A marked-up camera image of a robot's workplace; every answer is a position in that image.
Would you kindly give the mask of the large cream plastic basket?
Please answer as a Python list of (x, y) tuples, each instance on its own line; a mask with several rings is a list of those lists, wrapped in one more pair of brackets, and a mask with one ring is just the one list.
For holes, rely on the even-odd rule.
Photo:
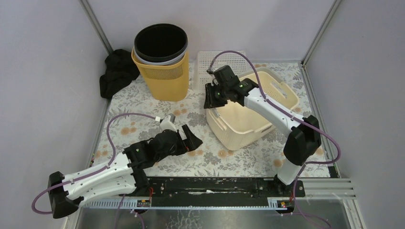
[[(261, 86), (267, 96), (292, 110), (299, 104), (299, 97), (272, 70), (256, 69)], [(273, 131), (273, 126), (260, 114), (239, 103), (228, 102), (223, 107), (206, 109), (209, 127), (218, 140), (229, 150), (238, 150)]]

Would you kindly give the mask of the white mesh plastic basket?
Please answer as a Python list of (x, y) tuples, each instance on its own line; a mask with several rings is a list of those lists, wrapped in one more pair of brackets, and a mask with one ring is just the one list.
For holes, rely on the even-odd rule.
[[(213, 58), (220, 52), (204, 52), (200, 51), (197, 54), (195, 61), (192, 64), (192, 73), (190, 76), (190, 87), (192, 90), (203, 90), (205, 84), (211, 83), (213, 77), (206, 71), (209, 69)], [(215, 59), (212, 66), (216, 70), (224, 65), (229, 65), (236, 75), (245, 73), (249, 69), (247, 61), (235, 53), (225, 53)]]

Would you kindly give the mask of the yellow plastic waste bin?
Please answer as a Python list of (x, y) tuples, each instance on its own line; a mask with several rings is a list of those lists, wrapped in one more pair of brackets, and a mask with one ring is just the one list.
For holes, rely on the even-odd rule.
[(131, 57), (153, 98), (161, 101), (183, 100), (189, 89), (189, 53), (173, 65), (147, 65), (131, 51)]

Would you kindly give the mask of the black bucket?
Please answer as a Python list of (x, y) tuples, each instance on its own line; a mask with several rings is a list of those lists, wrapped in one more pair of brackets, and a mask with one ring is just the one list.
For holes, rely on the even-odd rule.
[(134, 39), (134, 55), (144, 64), (163, 66), (178, 63), (186, 54), (188, 36), (173, 24), (150, 25), (138, 32)]

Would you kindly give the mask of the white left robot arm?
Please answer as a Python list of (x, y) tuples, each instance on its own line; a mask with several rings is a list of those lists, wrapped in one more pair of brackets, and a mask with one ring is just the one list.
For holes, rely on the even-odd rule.
[(155, 137), (143, 140), (118, 153), (112, 163), (102, 163), (76, 173), (49, 176), (48, 196), (51, 214), (55, 219), (69, 216), (88, 202), (115, 195), (149, 193), (146, 168), (168, 156), (180, 156), (198, 149), (203, 141), (187, 125), (179, 131), (166, 129)]

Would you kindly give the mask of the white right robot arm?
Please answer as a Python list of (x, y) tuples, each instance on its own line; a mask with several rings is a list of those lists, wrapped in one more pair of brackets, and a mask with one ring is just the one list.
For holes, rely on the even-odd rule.
[(236, 75), (230, 66), (208, 69), (212, 81), (205, 85), (204, 109), (209, 127), (230, 150), (249, 145), (277, 129), (287, 139), (285, 163), (276, 174), (275, 193), (285, 197), (307, 159), (321, 145), (319, 121), (293, 111), (281, 83), (271, 71), (254, 69)]

